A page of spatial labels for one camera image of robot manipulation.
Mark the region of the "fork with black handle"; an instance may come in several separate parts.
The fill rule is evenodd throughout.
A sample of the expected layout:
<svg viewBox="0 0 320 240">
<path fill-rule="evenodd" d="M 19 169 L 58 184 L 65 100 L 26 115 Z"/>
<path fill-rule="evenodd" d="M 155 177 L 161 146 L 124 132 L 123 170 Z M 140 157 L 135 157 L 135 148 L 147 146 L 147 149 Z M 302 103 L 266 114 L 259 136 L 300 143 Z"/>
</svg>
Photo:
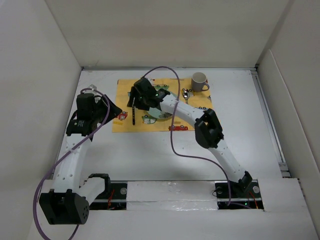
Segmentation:
<svg viewBox="0 0 320 240">
<path fill-rule="evenodd" d="M 132 125 L 135 126 L 136 125 L 136 118 L 135 118 L 135 97 L 132 100 Z"/>
</svg>

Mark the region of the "green floral plate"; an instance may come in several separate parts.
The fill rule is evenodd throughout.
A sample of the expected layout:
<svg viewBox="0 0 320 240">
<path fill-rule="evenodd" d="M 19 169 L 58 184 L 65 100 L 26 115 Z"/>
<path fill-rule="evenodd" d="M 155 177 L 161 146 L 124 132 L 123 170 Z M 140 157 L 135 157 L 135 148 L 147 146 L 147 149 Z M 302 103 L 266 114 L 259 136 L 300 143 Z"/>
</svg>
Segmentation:
<svg viewBox="0 0 320 240">
<path fill-rule="evenodd" d="M 172 117 L 171 113 L 164 112 L 158 108 L 150 107 L 142 116 L 146 124 L 154 124 L 157 120 L 167 120 Z"/>
</svg>

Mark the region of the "yellow truck print placemat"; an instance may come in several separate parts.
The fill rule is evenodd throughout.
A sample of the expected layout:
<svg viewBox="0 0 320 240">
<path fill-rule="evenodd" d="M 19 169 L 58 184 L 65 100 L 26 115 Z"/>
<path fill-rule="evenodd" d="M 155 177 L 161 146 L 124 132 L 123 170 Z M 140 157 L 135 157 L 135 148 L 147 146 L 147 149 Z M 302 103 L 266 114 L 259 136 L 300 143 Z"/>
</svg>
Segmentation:
<svg viewBox="0 0 320 240">
<path fill-rule="evenodd" d="M 143 115 L 146 110 L 135 108 L 135 126 L 132 124 L 132 108 L 127 107 L 130 97 L 130 90 L 135 79 L 120 79 L 117 82 L 117 90 L 115 97 L 115 105 L 122 109 L 122 113 L 113 120 L 112 131 L 114 133 L 138 133 L 138 132 L 168 132 L 171 128 L 172 117 L 165 120 L 157 120 L 153 124 L 146 124 L 143 120 Z M 185 102 L 182 95 L 182 89 L 189 90 L 188 105 L 201 110 L 213 108 L 211 93 L 209 90 L 194 93 L 191 85 L 191 78 L 180 79 L 180 97 L 179 99 Z"/>
</svg>

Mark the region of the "spoon with black handle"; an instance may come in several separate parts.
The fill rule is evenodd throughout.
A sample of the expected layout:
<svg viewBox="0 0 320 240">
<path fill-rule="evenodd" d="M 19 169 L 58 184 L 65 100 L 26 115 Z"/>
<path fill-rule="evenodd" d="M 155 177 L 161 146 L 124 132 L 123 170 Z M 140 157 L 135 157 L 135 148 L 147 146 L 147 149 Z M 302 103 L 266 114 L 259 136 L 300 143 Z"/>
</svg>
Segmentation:
<svg viewBox="0 0 320 240">
<path fill-rule="evenodd" d="M 185 103 L 188 104 L 189 98 L 190 98 L 190 92 L 189 92 L 189 90 L 186 89 L 186 88 L 183 88 L 183 89 L 182 89 L 182 96 L 183 96 L 183 98 L 184 98 L 184 100 L 185 100 Z"/>
</svg>

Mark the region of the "purple mug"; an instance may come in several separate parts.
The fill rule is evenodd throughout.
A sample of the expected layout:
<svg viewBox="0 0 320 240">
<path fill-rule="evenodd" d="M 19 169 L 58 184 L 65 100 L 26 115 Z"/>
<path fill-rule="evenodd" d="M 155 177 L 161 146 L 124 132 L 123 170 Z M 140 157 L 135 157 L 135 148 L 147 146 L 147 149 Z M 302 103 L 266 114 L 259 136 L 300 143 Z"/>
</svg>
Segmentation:
<svg viewBox="0 0 320 240">
<path fill-rule="evenodd" d="M 191 89 L 196 93 L 208 91 L 210 86 L 208 84 L 207 76 L 202 72 L 195 72 L 191 77 Z"/>
</svg>

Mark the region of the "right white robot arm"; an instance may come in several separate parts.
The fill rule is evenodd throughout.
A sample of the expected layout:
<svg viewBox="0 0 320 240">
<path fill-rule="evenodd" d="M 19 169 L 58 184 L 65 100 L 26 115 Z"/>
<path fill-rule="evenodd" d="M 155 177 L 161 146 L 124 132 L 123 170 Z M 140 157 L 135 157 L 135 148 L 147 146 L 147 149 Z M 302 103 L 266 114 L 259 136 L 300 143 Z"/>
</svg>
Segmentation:
<svg viewBox="0 0 320 240">
<path fill-rule="evenodd" d="M 146 111 L 155 108 L 186 121 L 194 128 L 196 142 L 209 150 L 225 171 L 232 193 L 240 198 L 249 192 L 253 179 L 227 146 L 223 128 L 213 109 L 188 105 L 163 88 L 155 89 L 145 77 L 131 87 L 127 106 Z"/>
</svg>

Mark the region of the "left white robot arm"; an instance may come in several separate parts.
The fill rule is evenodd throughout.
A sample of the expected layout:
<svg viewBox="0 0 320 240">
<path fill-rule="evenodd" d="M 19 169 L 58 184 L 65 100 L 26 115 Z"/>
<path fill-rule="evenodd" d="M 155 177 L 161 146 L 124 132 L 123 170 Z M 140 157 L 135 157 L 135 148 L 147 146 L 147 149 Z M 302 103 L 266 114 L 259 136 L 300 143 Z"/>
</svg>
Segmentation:
<svg viewBox="0 0 320 240">
<path fill-rule="evenodd" d="M 39 205 L 50 225 L 83 225 L 94 200 L 112 194 L 107 173 L 92 173 L 84 182 L 81 173 L 94 134 L 121 112 L 94 85 L 82 89 L 77 96 L 76 111 L 65 132 L 64 154 L 53 169 L 52 187 L 39 197 Z"/>
</svg>

